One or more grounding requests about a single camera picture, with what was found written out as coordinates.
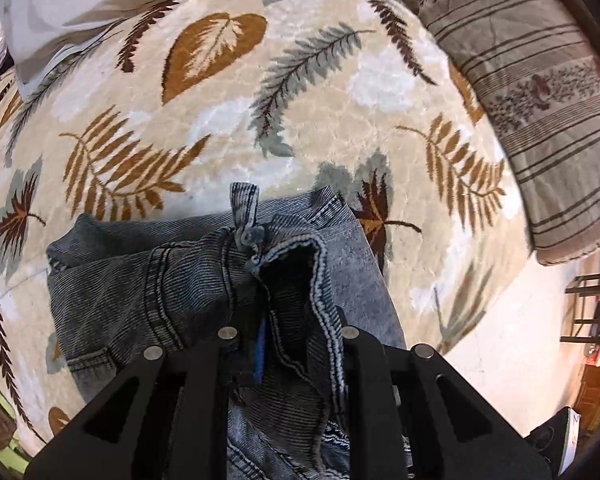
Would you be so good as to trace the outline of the blue denim pants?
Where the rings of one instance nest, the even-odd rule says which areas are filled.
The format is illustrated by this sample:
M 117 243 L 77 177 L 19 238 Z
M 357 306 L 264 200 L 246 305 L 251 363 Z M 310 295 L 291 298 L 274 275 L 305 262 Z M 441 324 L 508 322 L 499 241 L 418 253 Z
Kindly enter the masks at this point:
M 258 338 L 257 382 L 233 390 L 232 479 L 344 479 L 341 325 L 404 346 L 362 226 L 330 188 L 260 200 L 235 183 L 224 214 L 102 222 L 47 247 L 59 348 L 91 400 L 147 348 L 177 352 L 232 326 Z

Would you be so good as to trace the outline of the dark wooden chair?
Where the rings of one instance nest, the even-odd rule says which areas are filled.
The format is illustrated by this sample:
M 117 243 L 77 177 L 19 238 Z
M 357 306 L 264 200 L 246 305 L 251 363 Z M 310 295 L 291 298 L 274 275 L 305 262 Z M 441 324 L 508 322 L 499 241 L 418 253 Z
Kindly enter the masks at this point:
M 574 308 L 560 341 L 600 346 L 600 272 L 577 275 L 565 294 L 574 300 Z

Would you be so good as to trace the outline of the cream leaf-pattern blanket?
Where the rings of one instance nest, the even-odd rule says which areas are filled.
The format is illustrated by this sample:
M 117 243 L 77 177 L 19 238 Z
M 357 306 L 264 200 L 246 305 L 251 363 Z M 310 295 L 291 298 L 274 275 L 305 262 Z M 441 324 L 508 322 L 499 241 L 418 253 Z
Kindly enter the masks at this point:
M 82 212 L 166 220 L 331 186 L 409 344 L 453 349 L 528 257 L 470 83 L 398 0 L 166 0 L 23 98 L 0 79 L 0 393 L 33 455 L 79 408 L 44 252 Z

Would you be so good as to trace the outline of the beige striped quilt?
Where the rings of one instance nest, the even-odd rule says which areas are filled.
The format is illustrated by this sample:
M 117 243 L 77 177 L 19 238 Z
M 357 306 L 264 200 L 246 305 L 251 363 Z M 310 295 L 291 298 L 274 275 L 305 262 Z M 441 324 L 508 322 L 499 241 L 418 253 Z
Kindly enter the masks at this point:
M 434 36 L 467 117 L 504 156 L 514 199 L 498 220 L 493 162 L 426 149 L 475 258 L 554 266 L 600 250 L 600 25 L 585 3 L 379 0 L 378 10 L 400 46 L 401 10 Z

